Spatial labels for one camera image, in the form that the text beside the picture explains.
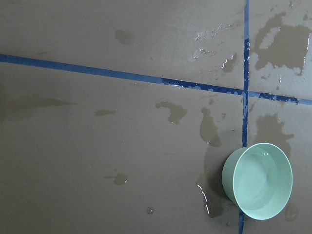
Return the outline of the mint green bowl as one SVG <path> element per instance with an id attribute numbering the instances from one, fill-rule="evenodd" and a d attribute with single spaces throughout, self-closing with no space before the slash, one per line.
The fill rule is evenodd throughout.
<path id="1" fill-rule="evenodd" d="M 240 148 L 224 163 L 222 186 L 244 214 L 256 220 L 270 219 L 284 209 L 291 196 L 290 161 L 271 143 Z"/>

